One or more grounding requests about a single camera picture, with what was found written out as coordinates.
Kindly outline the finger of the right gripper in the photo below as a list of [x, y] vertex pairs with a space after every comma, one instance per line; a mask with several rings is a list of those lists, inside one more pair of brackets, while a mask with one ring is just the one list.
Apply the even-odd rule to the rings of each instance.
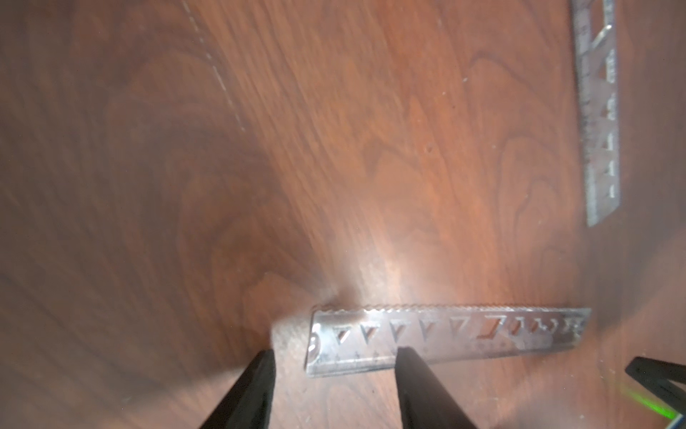
[[684, 365], [635, 357], [625, 373], [678, 413], [685, 412], [685, 391], [676, 385], [685, 384]]

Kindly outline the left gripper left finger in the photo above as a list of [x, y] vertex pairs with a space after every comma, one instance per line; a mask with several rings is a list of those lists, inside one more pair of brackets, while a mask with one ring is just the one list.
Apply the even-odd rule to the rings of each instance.
[[222, 398], [200, 429], [269, 426], [276, 382], [273, 350], [262, 350]]

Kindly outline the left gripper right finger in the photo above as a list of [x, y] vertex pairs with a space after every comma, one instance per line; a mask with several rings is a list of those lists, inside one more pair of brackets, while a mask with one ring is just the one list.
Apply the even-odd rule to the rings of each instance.
[[403, 428], [476, 429], [414, 349], [398, 349], [395, 377]]

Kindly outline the clear stencil ruler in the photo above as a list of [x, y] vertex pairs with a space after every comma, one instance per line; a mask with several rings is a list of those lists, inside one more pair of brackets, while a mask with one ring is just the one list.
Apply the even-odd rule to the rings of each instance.
[[587, 307], [408, 305], [317, 309], [305, 373], [351, 375], [393, 368], [411, 348], [427, 363], [494, 359], [575, 348]]

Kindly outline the clear triangular scale ruler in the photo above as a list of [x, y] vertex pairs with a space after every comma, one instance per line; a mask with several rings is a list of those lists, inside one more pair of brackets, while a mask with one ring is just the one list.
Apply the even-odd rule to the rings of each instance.
[[613, 1], [572, 1], [587, 225], [620, 206], [619, 89]]

